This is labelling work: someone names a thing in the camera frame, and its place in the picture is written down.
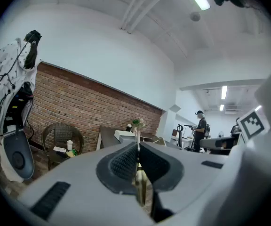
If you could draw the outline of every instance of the person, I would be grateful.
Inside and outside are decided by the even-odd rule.
[[[13,93],[27,82],[32,92],[35,89],[37,46],[41,35],[36,30],[26,34],[24,41],[16,38],[0,50],[0,100],[5,94]]]
[[[202,111],[197,111],[195,113],[197,115],[197,118],[200,119],[197,128],[192,128],[193,131],[195,131],[194,135],[194,151],[199,153],[200,151],[200,140],[204,138],[205,131],[207,128],[207,121],[205,119],[205,115]]]
[[[241,129],[239,128],[239,124],[238,124],[238,122],[237,122],[238,119],[240,119],[240,117],[238,117],[238,118],[236,119],[236,125],[234,125],[234,126],[232,127],[232,129],[231,129],[231,136],[232,136],[235,132],[241,131]]]

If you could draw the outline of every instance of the brick wall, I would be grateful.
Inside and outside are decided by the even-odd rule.
[[[36,75],[34,104],[29,123],[32,141],[41,145],[41,134],[51,123],[77,127],[84,136],[83,152],[96,149],[100,126],[125,130],[135,118],[146,122],[143,132],[155,135],[161,110],[81,76],[41,63]],[[47,138],[52,145],[53,138]]]

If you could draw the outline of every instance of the wicker chair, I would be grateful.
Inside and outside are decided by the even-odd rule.
[[[43,149],[48,157],[49,170],[51,169],[51,165],[53,163],[59,164],[66,160],[56,154],[56,151],[53,150],[54,147],[46,148],[46,138],[51,131],[54,131],[54,145],[61,148],[67,148],[66,142],[68,140],[72,140],[75,144],[75,138],[77,138],[79,140],[79,149],[76,148],[78,155],[81,154],[82,152],[84,142],[82,134],[75,127],[65,125],[62,123],[55,123],[46,127],[42,133],[41,141]]]

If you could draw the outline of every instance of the smoke detector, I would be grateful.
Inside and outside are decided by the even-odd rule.
[[[190,19],[194,22],[198,22],[200,20],[200,14],[198,12],[192,12],[190,14]]]

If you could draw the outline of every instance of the metal rod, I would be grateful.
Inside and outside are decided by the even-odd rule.
[[[145,9],[140,13],[140,15],[136,18],[136,20],[134,21],[134,23],[131,25],[131,27],[127,30],[128,33],[132,33],[132,31],[135,29],[135,27],[138,25],[138,23],[142,20],[142,18],[149,12],[149,10],[151,8],[153,8],[153,6],[155,4],[157,4],[160,0],[152,0],[147,7],[145,7]]]
[[[130,22],[130,20],[132,19],[132,17],[135,15],[135,13],[139,10],[139,8],[142,6],[142,4],[145,2],[146,0],[139,0],[139,2],[134,6],[134,8],[132,9],[132,11],[129,13],[126,21],[124,22],[122,29],[125,30],[127,27],[127,24]]]
[[[131,10],[131,8],[132,8],[133,4],[135,3],[135,1],[136,1],[136,0],[131,0],[129,6],[128,6],[128,8],[127,8],[127,10],[126,10],[126,12],[125,12],[125,14],[124,14],[124,16],[123,16],[122,23],[121,23],[121,25],[120,25],[120,29],[123,27],[124,22],[125,22],[125,20],[126,20],[126,18],[127,18],[127,15],[129,14],[129,11]]]
[[[183,23],[187,22],[188,18],[187,19],[184,19],[183,21],[179,22],[179,23],[176,23],[176,24],[173,24],[172,26],[170,26],[169,28],[165,29],[163,32],[161,32],[159,35],[155,36],[151,42],[154,43],[156,40],[158,40],[160,37],[164,36],[166,33],[168,33],[169,31],[171,31],[172,29],[176,28],[176,27],[179,27],[181,26]]]

